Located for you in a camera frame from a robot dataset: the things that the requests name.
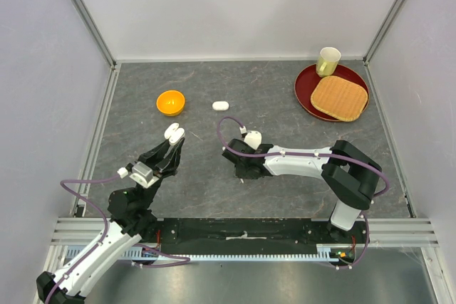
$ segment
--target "gray floor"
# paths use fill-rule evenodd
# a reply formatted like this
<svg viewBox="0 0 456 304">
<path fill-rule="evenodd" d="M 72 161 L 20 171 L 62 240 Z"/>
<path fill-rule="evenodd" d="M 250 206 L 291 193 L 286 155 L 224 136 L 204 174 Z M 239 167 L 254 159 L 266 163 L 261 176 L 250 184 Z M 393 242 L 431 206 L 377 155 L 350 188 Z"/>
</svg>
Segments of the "gray floor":
<svg viewBox="0 0 456 304">
<path fill-rule="evenodd" d="M 409 217 L 373 97 L 355 122 L 323 122 L 310 116 L 294 96 L 294 81 L 308 61 L 131 63 L 123 64 L 95 166 L 94 179 L 110 177 L 119 167 L 162 142 L 164 129 L 178 121 L 186 131 L 179 173 L 166 179 L 152 210 L 159 217 L 316 217 L 327 218 L 336 196 L 319 180 L 282 176 L 245 180 L 221 156 L 216 124 L 223 115 L 259 130 L 263 142 L 293 148 L 332 146 L 348 140 L 379 163 L 391 190 L 369 211 L 375 218 Z M 366 79 L 361 61 L 344 61 Z M 165 90 L 184 93 L 186 107 L 165 117 L 155 101 Z M 212 110 L 226 100 L 227 112 Z M 235 124 L 223 127 L 226 140 L 239 136 Z M 89 199 L 103 210 L 112 190 L 131 187 L 124 179 L 92 186 Z"/>
<path fill-rule="evenodd" d="M 86 304 L 437 304 L 419 252 L 369 249 L 351 271 L 312 263 L 116 264 Z"/>
</svg>

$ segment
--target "yellow bowl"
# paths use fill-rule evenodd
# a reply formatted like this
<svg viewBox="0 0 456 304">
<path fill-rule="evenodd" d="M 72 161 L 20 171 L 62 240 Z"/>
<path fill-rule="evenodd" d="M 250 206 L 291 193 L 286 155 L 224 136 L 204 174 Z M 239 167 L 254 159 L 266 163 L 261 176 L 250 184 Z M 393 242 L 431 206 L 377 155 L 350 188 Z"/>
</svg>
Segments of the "yellow bowl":
<svg viewBox="0 0 456 304">
<path fill-rule="evenodd" d="M 168 117 L 179 115 L 184 110 L 184 106 L 185 97 L 177 90 L 167 90 L 157 98 L 158 110 Z"/>
</svg>

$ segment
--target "mug handle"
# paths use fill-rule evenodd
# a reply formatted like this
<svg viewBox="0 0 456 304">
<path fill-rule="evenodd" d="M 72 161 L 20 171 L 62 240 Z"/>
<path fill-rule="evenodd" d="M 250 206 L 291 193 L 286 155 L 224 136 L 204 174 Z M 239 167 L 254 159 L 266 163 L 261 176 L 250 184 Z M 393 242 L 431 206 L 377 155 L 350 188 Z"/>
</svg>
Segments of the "mug handle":
<svg viewBox="0 0 456 304">
<path fill-rule="evenodd" d="M 325 69 L 325 67 L 326 67 L 327 64 L 328 64 L 327 62 L 323 62 L 323 63 L 320 65 L 320 68 L 319 68 L 318 71 L 319 71 L 320 73 L 322 73 L 323 70 Z"/>
</svg>

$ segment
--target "yellow mug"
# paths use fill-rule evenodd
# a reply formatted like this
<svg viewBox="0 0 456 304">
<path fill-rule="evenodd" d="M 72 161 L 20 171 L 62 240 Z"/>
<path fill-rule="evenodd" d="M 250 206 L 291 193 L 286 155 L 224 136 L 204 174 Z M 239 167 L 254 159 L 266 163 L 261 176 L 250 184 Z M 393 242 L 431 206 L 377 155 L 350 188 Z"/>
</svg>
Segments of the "yellow mug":
<svg viewBox="0 0 456 304">
<path fill-rule="evenodd" d="M 320 57 L 316 64 L 316 73 L 324 78 L 333 75 L 337 64 L 341 60 L 341 52 L 336 48 L 326 47 L 321 49 Z"/>
</svg>

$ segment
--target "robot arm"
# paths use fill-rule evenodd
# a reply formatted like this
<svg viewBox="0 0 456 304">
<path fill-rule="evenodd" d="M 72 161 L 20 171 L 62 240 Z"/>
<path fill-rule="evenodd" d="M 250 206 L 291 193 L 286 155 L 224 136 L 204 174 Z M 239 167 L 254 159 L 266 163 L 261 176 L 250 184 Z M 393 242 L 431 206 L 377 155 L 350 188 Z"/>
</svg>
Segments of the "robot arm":
<svg viewBox="0 0 456 304">
<path fill-rule="evenodd" d="M 351 143 L 338 140 L 333 147 L 316 150 L 287 149 L 278 145 L 262 144 L 261 133 L 245 132 L 241 129 L 243 140 L 233 139 L 228 146 L 245 154 L 264 154 L 278 152 L 265 158 L 240 157 L 228 150 L 222 155 L 234 163 L 236 176 L 242 179 L 258 179 L 266 176 L 296 174 L 324 180 L 338 197 L 330 218 L 332 227 L 349 231 L 362 210 L 371 206 L 379 176 L 357 164 L 336 158 L 318 157 L 318 154 L 340 154 L 365 162 L 381 171 L 380 165 L 367 157 Z M 290 152 L 310 153 L 317 157 L 291 155 Z M 342 167 L 348 164 L 348 170 Z"/>
<path fill-rule="evenodd" d="M 48 299 L 49 304 L 84 303 L 96 282 L 125 251 L 155 236 L 157 218 L 149 206 L 163 179 L 176 174 L 184 136 L 185 131 L 178 124 L 171 125 L 165 132 L 164 142 L 140 155 L 134 164 L 119 169 L 120 177 L 129 176 L 136 186 L 111 193 L 108 206 L 111 220 L 103 242 L 100 242 L 103 235 L 100 232 L 55 274 L 43 272 L 37 278 L 38 296 L 44 303 L 57 282 L 60 284 Z"/>
</svg>

